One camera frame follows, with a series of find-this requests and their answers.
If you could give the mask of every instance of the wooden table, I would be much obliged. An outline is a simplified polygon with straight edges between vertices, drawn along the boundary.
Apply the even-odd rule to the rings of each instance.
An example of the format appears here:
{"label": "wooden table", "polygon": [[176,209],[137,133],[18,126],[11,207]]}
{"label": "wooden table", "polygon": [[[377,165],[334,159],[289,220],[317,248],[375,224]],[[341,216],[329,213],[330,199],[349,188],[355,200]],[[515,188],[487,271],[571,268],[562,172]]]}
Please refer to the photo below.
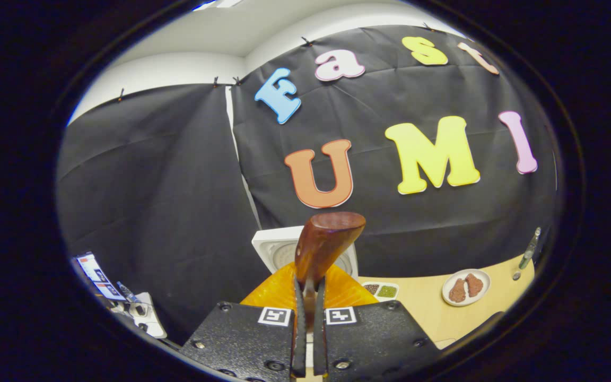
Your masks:
{"label": "wooden table", "polygon": [[[442,285],[451,275],[428,277],[366,277],[359,282],[381,281],[395,283],[400,287],[397,300],[403,303],[421,328],[439,349],[444,349],[465,336],[492,314],[505,311],[527,290],[534,278],[534,264],[530,261],[521,271],[519,280],[512,275],[520,264],[522,255],[482,268],[492,281],[490,289],[480,300],[465,307],[454,307],[442,298]],[[306,377],[299,382],[321,381],[322,376],[312,375],[312,368],[306,370]]]}

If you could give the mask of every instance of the letter m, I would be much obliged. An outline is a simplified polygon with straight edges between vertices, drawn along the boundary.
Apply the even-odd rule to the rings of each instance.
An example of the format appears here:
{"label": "letter m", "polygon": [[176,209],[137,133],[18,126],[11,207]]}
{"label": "letter m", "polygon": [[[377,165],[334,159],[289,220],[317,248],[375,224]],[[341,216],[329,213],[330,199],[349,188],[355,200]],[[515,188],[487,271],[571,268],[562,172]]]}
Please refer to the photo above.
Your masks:
{"label": "letter m", "polygon": [[441,118],[437,125],[435,144],[414,124],[396,124],[386,129],[386,138],[395,141],[402,166],[402,183],[397,186],[401,194],[421,193],[427,183],[419,176],[419,166],[431,183],[439,188],[444,181],[447,162],[451,169],[447,182],[464,186],[480,181],[466,138],[466,121],[458,116]]}

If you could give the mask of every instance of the blue letter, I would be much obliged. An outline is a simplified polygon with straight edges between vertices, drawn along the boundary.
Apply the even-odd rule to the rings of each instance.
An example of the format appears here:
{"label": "blue letter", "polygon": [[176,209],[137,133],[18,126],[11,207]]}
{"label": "blue letter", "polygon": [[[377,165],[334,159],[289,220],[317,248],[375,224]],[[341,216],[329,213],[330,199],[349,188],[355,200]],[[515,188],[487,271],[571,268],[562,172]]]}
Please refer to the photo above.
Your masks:
{"label": "blue letter", "polygon": [[[292,84],[289,80],[280,80],[289,75],[289,73],[288,68],[278,68],[254,96],[254,101],[265,102],[265,104],[270,106],[270,109],[277,113],[277,123],[279,124],[284,124],[296,112],[296,109],[301,106],[300,99],[296,97],[288,99],[284,96],[285,94],[296,93],[296,85]],[[277,82],[277,89],[273,86],[275,82]]]}

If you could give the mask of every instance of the white device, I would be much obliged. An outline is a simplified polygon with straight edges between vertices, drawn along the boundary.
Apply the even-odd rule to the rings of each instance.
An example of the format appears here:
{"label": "white device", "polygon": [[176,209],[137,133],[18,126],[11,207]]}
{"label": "white device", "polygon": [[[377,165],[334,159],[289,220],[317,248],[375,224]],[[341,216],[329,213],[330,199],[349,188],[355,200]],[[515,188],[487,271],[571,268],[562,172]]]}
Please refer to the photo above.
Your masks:
{"label": "white device", "polygon": [[[296,244],[301,236],[303,225],[257,231],[251,244],[271,273],[285,266],[296,257]],[[355,281],[357,278],[357,255],[355,245],[351,244],[334,262],[346,271]]]}

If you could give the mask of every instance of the black backdrop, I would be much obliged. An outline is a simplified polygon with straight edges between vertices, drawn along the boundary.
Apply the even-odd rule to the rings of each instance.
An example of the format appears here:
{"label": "black backdrop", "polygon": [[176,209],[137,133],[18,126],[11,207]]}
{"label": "black backdrop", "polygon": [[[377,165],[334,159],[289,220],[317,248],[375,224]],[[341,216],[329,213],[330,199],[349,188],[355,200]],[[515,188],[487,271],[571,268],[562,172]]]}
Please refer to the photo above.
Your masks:
{"label": "black backdrop", "polygon": [[224,87],[170,86],[95,107],[68,126],[57,173],[69,253],[92,251],[112,282],[149,292],[174,342],[269,276],[251,246],[258,228]]}
{"label": "black backdrop", "polygon": [[[449,64],[418,63],[401,44],[405,36],[431,40]],[[500,75],[456,48],[461,41],[485,54]],[[315,57],[332,49],[356,53],[366,72],[334,82],[316,79]],[[283,125],[254,101],[279,67],[290,68],[288,79],[302,102]],[[360,275],[482,268],[521,254],[536,227],[549,227],[556,203],[550,122],[508,68],[472,41],[419,27],[363,28],[270,60],[232,89],[239,164],[224,89],[176,85],[95,107],[66,129],[56,170],[69,253],[92,251],[112,281],[150,292],[175,342],[185,341],[214,303],[242,300],[269,275],[250,244],[258,228],[241,174],[264,229],[301,225],[323,211],[296,197],[284,164],[296,150],[315,150],[318,188],[331,189],[333,172],[320,148],[340,138],[352,141],[352,196],[327,211],[366,217],[356,242]],[[497,118],[507,110],[523,118],[536,172],[516,170],[511,134]],[[414,123],[434,141],[439,119],[453,115],[468,124],[480,181],[398,193],[401,167],[386,128]]]}
{"label": "black backdrop", "polygon": [[[447,65],[424,66],[401,40],[424,37],[445,53]],[[468,43],[499,68],[492,75],[456,45]],[[361,77],[321,82],[315,58],[326,51],[353,51],[366,71]],[[280,67],[296,85],[301,107],[285,124],[254,94]],[[282,54],[249,73],[232,89],[234,133],[242,173],[266,228],[301,225],[321,212],[303,205],[294,191],[284,157],[315,151],[312,161],[319,189],[335,186],[330,159],[320,148],[346,138],[354,189],[340,206],[367,220],[356,241],[364,276],[428,276],[482,268],[524,252],[536,227],[545,232],[556,198],[555,143],[538,102],[507,66],[470,40],[420,27],[352,29]],[[511,134],[497,116],[517,111],[538,170],[521,175]],[[452,187],[429,182],[422,193],[402,195],[395,143],[386,128],[412,123],[432,142],[439,119],[461,116],[478,183]]]}

